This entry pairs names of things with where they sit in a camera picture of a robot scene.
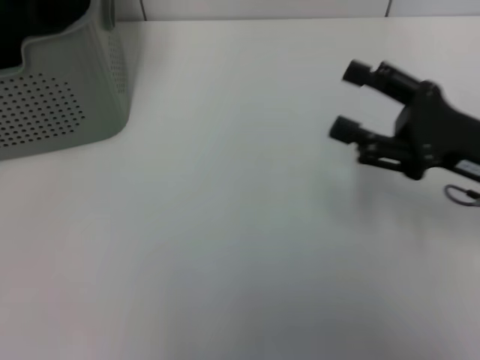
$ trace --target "ventilation holes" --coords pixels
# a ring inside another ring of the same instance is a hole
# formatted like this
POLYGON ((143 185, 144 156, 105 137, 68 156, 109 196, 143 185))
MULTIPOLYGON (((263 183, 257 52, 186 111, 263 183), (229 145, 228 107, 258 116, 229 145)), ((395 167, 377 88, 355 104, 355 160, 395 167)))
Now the ventilation holes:
POLYGON ((1 79, 0 107, 0 148, 74 133, 86 119, 69 83, 48 78, 42 73, 1 79), (17 89, 31 95, 25 97, 17 89), (64 93, 68 94, 65 99, 62 97, 64 93), (63 123, 57 122, 56 119, 60 118, 63 123))
POLYGON ((108 38, 108 47, 113 81, 115 82, 118 93, 124 94, 127 90, 125 59, 122 53, 122 43, 115 32, 110 34, 108 38))

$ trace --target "cable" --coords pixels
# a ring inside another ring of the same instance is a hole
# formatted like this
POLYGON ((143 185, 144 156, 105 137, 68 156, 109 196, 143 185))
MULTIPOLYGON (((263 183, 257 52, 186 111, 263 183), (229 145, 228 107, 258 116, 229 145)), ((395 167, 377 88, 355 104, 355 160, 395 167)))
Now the cable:
POLYGON ((390 17, 390 10, 392 9, 393 0, 388 0, 387 11, 385 12, 385 17, 390 17))
POLYGON ((140 3, 140 8, 142 9, 143 21, 148 21, 147 20, 147 13, 145 11, 145 5, 143 4, 143 0, 139 0, 139 3, 140 3))
POLYGON ((447 185, 444 187, 443 192, 445 193, 447 198, 455 204, 458 204, 461 206, 477 207, 477 208, 480 207, 480 193, 477 193, 476 191, 465 190, 462 187, 459 187, 457 185, 447 185), (458 199, 456 196, 452 194, 452 190, 465 194, 465 196, 469 197, 473 201, 463 201, 458 199))

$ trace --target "white table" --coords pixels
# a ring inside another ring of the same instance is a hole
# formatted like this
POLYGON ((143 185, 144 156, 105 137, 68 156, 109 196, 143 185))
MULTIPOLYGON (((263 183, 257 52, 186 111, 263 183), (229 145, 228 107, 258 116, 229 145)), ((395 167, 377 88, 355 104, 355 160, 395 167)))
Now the white table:
POLYGON ((0 357, 478 359, 480 210, 355 164, 383 59, 480 116, 480 18, 121 26, 117 137, 0 164, 0 357))

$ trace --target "black robotic arm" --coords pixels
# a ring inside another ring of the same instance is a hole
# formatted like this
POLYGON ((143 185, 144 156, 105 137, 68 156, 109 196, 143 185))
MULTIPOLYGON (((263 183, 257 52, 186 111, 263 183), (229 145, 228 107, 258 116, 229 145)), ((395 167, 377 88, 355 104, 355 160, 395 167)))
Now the black robotic arm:
MULTIPOLYGON (((440 87, 420 82, 383 62, 378 70, 352 61, 343 80, 370 86, 404 104, 394 136, 387 137, 363 129, 358 122, 338 117, 330 137, 358 146, 358 162, 398 171, 420 180, 425 171, 442 167, 480 182, 480 121, 464 115, 443 99, 440 87)), ((447 196, 465 206, 480 206, 480 193, 449 185, 447 196), (450 191, 464 192, 473 202, 454 198, 450 191)))

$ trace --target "plastic bin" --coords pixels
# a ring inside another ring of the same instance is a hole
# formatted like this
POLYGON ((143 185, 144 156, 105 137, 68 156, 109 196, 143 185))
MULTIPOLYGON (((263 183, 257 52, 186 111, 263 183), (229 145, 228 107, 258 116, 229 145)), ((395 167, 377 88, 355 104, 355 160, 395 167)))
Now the plastic bin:
POLYGON ((27 38, 22 59, 0 70, 0 160, 105 140, 127 124, 114 0, 91 0, 62 33, 27 38))

